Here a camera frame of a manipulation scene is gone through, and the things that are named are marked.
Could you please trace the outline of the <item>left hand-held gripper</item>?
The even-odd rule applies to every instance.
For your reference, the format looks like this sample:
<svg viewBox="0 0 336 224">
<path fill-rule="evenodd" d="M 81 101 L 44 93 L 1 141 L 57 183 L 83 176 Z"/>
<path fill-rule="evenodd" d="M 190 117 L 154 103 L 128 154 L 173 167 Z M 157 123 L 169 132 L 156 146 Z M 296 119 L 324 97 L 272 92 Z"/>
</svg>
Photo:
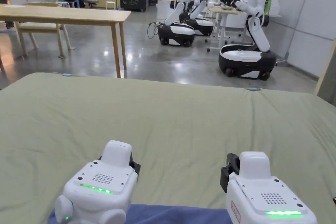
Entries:
<svg viewBox="0 0 336 224">
<path fill-rule="evenodd" d="M 58 224 L 124 224 L 141 166 L 132 146 L 109 141 L 98 160 L 87 163 L 56 199 Z"/>
</svg>

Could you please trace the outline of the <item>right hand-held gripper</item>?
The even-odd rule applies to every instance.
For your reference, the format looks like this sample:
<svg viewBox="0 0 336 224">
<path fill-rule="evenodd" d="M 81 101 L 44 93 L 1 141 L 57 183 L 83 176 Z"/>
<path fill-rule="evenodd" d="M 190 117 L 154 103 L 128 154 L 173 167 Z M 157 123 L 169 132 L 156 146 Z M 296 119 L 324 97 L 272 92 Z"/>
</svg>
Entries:
<svg viewBox="0 0 336 224">
<path fill-rule="evenodd" d="M 316 215 L 279 178 L 264 152 L 229 153 L 220 186 L 233 224 L 316 224 Z"/>
</svg>

